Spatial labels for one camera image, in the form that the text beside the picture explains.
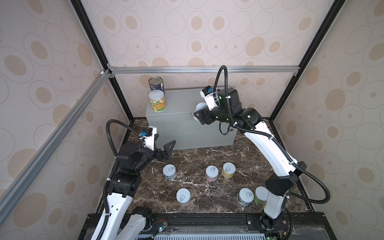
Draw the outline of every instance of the beige wallpaper with circles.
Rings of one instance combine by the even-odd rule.
[[[298,65],[332,0],[83,0],[112,66]],[[233,74],[242,101],[269,117],[284,88],[282,76]],[[210,74],[160,75],[166,88],[206,86]],[[283,74],[288,79],[292,76]],[[135,117],[145,116],[148,88],[125,77]]]
[[[0,197],[101,67],[66,0],[0,8]],[[112,163],[109,118],[127,121],[109,83],[93,98],[6,222],[0,239],[77,239]],[[119,143],[124,129],[113,127]]]
[[[275,121],[339,240],[384,235],[383,63],[384,0],[348,1]]]

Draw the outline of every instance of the gray box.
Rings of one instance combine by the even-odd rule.
[[[166,109],[162,112],[153,111],[148,102],[146,117],[148,125],[157,127],[157,147],[163,148],[172,140],[176,140],[174,150],[233,145],[237,129],[222,135],[218,121],[202,125],[193,118],[196,105],[204,102],[201,89],[166,90]],[[221,125],[222,132],[226,132],[228,123]]]

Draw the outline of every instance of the white can lid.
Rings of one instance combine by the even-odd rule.
[[[266,198],[268,196],[268,189],[266,189],[263,186],[259,186],[256,188],[255,194],[257,198],[260,199],[261,201],[266,201]]]
[[[162,97],[164,97],[164,92],[161,90],[152,90],[148,93],[148,97],[152,100],[161,99]]]
[[[224,163],[223,165],[223,170],[227,173],[227,174],[234,174],[236,172],[236,167],[233,163],[231,162],[226,162]]]
[[[172,164],[165,165],[165,167],[163,167],[163,173],[167,177],[173,176],[176,173],[176,168]]]
[[[253,201],[253,192],[251,191],[251,189],[248,189],[246,187],[240,190],[239,196],[243,202]]]
[[[205,173],[207,174],[208,177],[217,177],[218,169],[217,167],[211,165],[207,167],[207,169],[205,170]]]
[[[190,198],[191,198],[191,193],[186,188],[179,189],[179,191],[177,191],[176,193],[176,199],[181,204],[187,203],[190,200]]]

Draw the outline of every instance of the marble surface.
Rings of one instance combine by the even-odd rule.
[[[146,119],[136,119],[134,129],[140,132],[147,126]],[[139,142],[137,136],[130,134],[131,141]],[[231,179],[221,175],[224,163],[232,162],[236,172]],[[174,180],[165,179],[162,169],[166,164],[176,167]],[[209,182],[205,178],[205,169],[214,165],[219,169],[218,179]],[[150,207],[153,213],[254,213],[261,212],[264,205],[252,202],[243,207],[237,201],[241,188],[254,191],[273,173],[272,167],[258,148],[244,135],[237,133],[232,146],[210,147],[174,151],[170,161],[154,160],[141,172],[142,181],[127,213],[136,206]],[[180,206],[176,192],[187,188],[191,201]],[[295,185],[292,191],[299,193]],[[292,197],[287,207],[291,212],[306,212],[303,200]]]

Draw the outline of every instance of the slotted vent grille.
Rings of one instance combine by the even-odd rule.
[[[172,234],[158,235],[154,240],[266,240],[262,233],[242,234]]]

